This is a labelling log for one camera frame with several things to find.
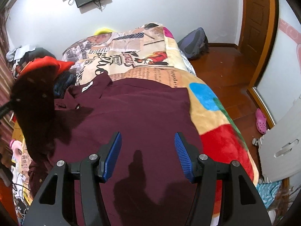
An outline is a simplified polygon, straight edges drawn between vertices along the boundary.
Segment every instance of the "white clothing tag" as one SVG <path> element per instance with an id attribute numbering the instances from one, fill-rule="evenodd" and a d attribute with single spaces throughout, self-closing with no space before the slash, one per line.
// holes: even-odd
<path id="1" fill-rule="evenodd" d="M 89 87 L 92 86 L 92 84 L 93 84 L 93 81 L 91 81 L 90 84 L 89 84 L 88 86 L 83 87 L 83 88 L 82 88 L 82 92 L 83 92 L 83 91 L 86 91 Z"/>

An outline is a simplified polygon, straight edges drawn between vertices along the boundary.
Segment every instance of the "striped curtain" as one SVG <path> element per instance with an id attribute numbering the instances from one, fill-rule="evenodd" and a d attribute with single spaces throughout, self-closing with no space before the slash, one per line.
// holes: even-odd
<path id="1" fill-rule="evenodd" d="M 6 53 L 9 51 L 8 36 L 6 32 L 5 11 L 0 12 L 0 105 L 9 100 L 10 89 L 14 83 L 13 76 L 6 66 Z M 9 145 L 13 133 L 13 123 L 9 121 L 10 115 L 0 120 L 0 144 Z"/>

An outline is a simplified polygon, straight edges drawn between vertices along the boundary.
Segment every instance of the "bag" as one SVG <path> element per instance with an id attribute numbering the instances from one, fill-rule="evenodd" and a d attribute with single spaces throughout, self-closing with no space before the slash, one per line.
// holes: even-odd
<path id="1" fill-rule="evenodd" d="M 180 40 L 178 47 L 188 59 L 196 59 L 209 52 L 208 39 L 201 27 Z"/>

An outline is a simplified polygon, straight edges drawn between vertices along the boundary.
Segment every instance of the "orange object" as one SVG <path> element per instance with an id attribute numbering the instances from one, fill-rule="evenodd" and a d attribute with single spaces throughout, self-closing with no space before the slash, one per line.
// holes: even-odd
<path id="1" fill-rule="evenodd" d="M 50 56 L 45 56 L 44 58 L 40 58 L 40 59 L 35 59 L 34 61 L 29 62 L 24 69 L 20 72 L 19 77 L 21 77 L 22 75 L 26 74 L 27 72 L 37 69 L 37 68 L 41 68 L 44 66 L 51 66 L 51 65 L 55 65 L 58 68 L 58 72 L 56 74 L 56 77 L 61 74 L 63 71 L 69 70 L 71 66 L 73 66 L 75 63 L 71 62 L 71 61 L 60 61 L 60 60 L 56 60 L 53 57 Z"/>
<path id="2" fill-rule="evenodd" d="M 12 187 L 6 187 L 2 179 L 0 179 L 0 201 L 7 210 L 11 218 L 18 223 L 15 204 L 13 200 Z"/>

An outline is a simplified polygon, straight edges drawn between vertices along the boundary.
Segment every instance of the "brown wooden door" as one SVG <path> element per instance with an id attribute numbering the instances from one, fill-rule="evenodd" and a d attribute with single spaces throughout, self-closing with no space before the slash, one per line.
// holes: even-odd
<path id="1" fill-rule="evenodd" d="M 258 64 L 264 46 L 269 19 L 269 0 L 246 0 L 246 22 L 241 53 Z"/>

